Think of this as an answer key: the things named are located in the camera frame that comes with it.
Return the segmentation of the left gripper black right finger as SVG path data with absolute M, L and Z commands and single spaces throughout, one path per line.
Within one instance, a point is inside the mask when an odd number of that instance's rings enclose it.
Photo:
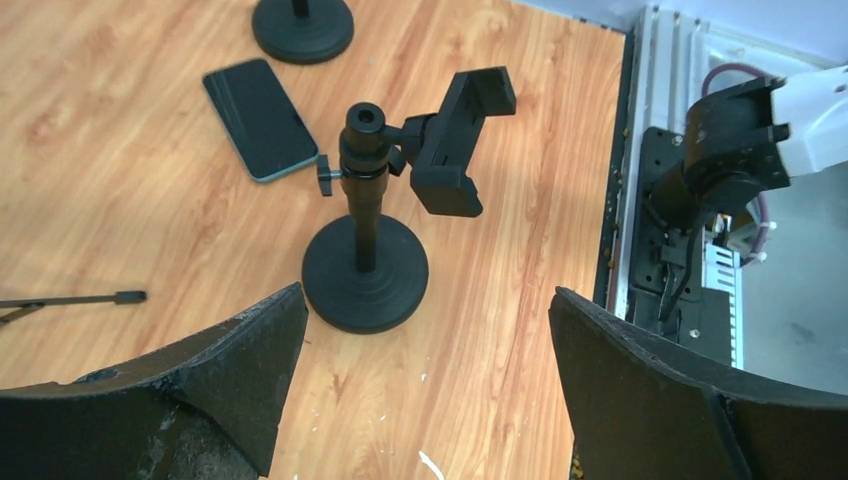
M 590 479 L 843 479 L 847 399 L 722 364 L 568 288 L 549 308 Z

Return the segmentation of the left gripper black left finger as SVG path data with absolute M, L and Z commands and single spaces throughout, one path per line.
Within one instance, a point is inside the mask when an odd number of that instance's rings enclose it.
M 307 320 L 295 283 L 74 382 L 3 390 L 2 477 L 267 476 Z

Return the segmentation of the black smartphone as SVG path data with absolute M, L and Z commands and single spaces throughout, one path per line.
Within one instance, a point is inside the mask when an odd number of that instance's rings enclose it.
M 266 60 L 211 71 L 202 85 L 253 181 L 269 183 L 318 158 L 315 139 Z

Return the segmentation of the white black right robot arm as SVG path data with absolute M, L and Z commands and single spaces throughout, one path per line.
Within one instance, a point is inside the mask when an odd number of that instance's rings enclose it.
M 650 188 L 648 210 L 666 228 L 699 228 L 846 160 L 846 66 L 754 78 L 688 109 L 682 157 Z

